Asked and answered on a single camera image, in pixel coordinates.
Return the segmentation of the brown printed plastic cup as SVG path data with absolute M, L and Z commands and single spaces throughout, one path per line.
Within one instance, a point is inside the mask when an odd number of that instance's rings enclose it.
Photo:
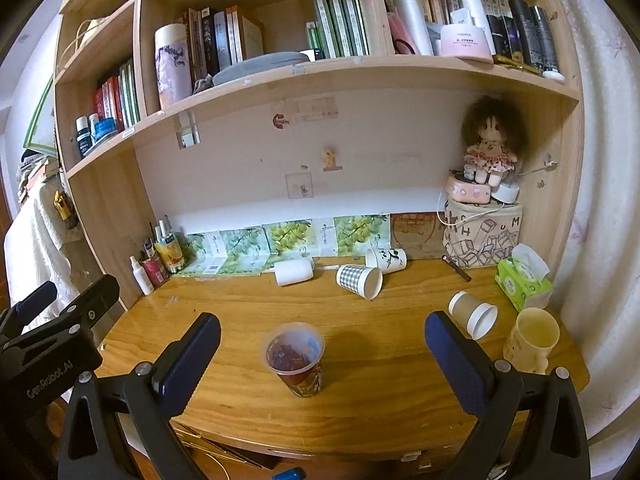
M 326 342 L 312 325 L 284 323 L 262 338 L 259 355 L 294 396 L 310 398 L 321 391 L 321 360 Z

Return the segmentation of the brown sleeve paper cup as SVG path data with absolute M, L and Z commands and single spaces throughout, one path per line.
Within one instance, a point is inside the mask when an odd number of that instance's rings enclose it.
M 473 340 L 485 337 L 494 327 L 498 308 L 462 290 L 452 296 L 448 304 L 450 316 Z

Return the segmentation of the plain white paper cup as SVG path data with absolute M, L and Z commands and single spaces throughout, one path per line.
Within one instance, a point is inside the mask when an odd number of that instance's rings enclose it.
M 314 262 L 308 257 L 278 261 L 273 273 L 281 287 L 303 283 L 314 277 Z

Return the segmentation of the grey checkered paper cup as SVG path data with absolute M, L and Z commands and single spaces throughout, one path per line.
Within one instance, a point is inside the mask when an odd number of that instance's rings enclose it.
M 336 284 L 365 300 L 373 300 L 382 289 L 383 273 L 370 266 L 344 264 L 337 269 Z

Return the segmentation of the cream ceramic mug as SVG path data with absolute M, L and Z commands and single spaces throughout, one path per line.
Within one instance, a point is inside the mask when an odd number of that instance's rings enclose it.
M 544 375 L 549 356 L 560 340 L 560 326 L 546 310 L 528 308 L 518 314 L 503 346 L 503 359 L 519 372 Z

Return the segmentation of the white spray bottle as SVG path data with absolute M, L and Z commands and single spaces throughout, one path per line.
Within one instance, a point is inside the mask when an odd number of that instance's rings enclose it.
M 142 294 L 144 296 L 150 296 L 152 292 L 154 292 L 154 285 L 151 282 L 149 275 L 146 274 L 144 267 L 135 256 L 130 256 L 129 260 L 132 274 L 134 274 L 134 279 L 138 283 Z

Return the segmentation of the red small tube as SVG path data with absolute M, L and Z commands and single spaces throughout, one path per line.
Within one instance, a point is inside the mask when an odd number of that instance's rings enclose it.
M 141 264 L 155 288 L 159 288 L 168 280 L 168 273 L 158 255 L 142 260 Z

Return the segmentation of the green tissue pack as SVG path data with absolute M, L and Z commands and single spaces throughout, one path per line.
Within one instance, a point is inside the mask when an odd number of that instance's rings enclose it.
M 548 307 L 554 285 L 548 264 L 533 248 L 516 245 L 510 257 L 499 261 L 496 282 L 518 311 Z

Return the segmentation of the dark small bottle white cap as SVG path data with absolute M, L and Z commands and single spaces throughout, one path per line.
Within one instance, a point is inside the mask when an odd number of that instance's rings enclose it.
M 93 146 L 93 138 L 87 116 L 80 116 L 76 119 L 76 143 L 80 157 L 84 158 Z

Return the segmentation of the blue lid jar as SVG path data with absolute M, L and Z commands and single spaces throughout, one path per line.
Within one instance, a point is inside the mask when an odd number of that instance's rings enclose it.
M 98 142 L 115 133 L 118 133 L 118 125 L 116 119 L 114 119 L 113 117 L 107 117 L 98 120 L 94 124 L 92 132 L 92 142 L 94 144 L 97 144 Z

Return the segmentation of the brown printed paper sheet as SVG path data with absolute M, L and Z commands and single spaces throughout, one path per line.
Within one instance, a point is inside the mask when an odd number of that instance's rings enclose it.
M 434 212 L 392 214 L 390 239 L 409 260 L 440 259 L 445 253 L 444 226 Z

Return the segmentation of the wooden bookshelf desk hutch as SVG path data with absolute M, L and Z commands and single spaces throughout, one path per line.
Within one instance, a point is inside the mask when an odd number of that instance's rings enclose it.
M 493 94 L 523 115 L 529 146 L 521 239 L 556 268 L 572 224 L 584 114 L 578 59 L 560 0 L 545 8 L 566 84 L 499 65 L 398 55 L 383 0 L 360 0 L 370 52 L 280 67 L 162 110 L 154 32 L 184 11 L 237 6 L 267 51 L 299 50 L 312 0 L 63 0 L 54 81 L 58 146 L 100 269 L 120 302 L 141 292 L 129 264 L 168 217 L 188 232 L 436 207 L 459 163 L 468 106 Z M 81 158 L 76 119 L 118 133 Z

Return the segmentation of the pink white cylinder tin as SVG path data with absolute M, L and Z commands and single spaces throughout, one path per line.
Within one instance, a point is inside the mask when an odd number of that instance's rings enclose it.
M 158 98 L 164 110 L 192 94 L 186 26 L 172 23 L 157 29 L 154 50 Z

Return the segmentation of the pink cosmetic jar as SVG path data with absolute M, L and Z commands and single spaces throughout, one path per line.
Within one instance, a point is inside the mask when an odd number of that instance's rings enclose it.
M 494 62 L 484 30 L 468 24 L 442 26 L 439 55 L 489 64 Z

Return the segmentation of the white rolled paper tube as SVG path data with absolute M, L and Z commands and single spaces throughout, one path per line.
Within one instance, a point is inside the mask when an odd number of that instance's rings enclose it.
M 433 55 L 430 35 L 426 27 L 422 6 L 419 0 L 394 0 L 401 21 L 409 33 L 416 52 L 420 55 Z

